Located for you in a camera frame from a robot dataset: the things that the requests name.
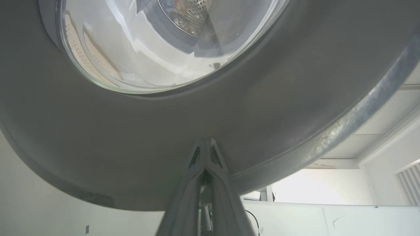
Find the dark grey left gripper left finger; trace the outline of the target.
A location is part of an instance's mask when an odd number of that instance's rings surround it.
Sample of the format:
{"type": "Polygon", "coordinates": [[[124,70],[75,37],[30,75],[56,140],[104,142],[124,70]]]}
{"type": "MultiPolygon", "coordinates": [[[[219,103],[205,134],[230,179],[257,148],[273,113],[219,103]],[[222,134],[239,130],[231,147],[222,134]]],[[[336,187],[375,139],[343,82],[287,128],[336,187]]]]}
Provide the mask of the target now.
{"type": "Polygon", "coordinates": [[[200,194],[204,185],[207,139],[199,139],[159,225],[157,236],[199,236],[200,194]]]}

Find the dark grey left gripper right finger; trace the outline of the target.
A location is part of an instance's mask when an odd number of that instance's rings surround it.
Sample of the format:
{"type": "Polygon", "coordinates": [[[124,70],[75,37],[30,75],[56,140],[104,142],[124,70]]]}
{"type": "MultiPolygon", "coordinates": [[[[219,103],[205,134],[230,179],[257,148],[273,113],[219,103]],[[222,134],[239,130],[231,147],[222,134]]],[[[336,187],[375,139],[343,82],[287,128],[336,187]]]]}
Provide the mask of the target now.
{"type": "Polygon", "coordinates": [[[233,187],[231,175],[214,139],[210,139],[207,172],[211,176],[211,200],[215,236],[254,236],[254,230],[233,187]]]}

